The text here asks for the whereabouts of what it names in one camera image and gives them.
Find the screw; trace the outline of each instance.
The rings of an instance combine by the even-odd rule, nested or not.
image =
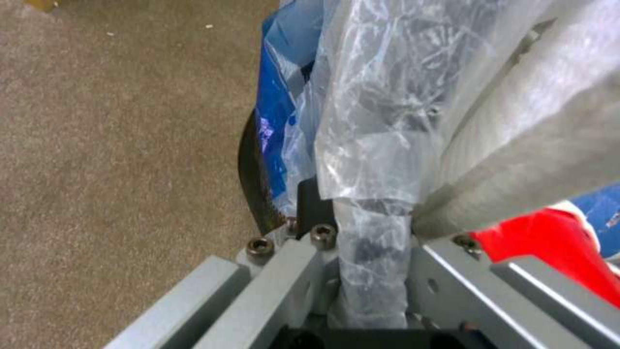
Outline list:
[[[336,246],[336,230],[329,224],[317,224],[310,230],[310,241],[319,251]]]
[[[287,217],[286,218],[286,237],[295,238],[296,235],[297,235],[297,218]]]
[[[465,252],[474,258],[478,258],[482,253],[482,249],[480,248],[478,241],[472,239],[469,235],[457,235],[454,239],[452,239],[452,241],[462,247]]]
[[[246,245],[247,259],[257,265],[263,265],[273,256],[273,241],[266,237],[250,239]]]

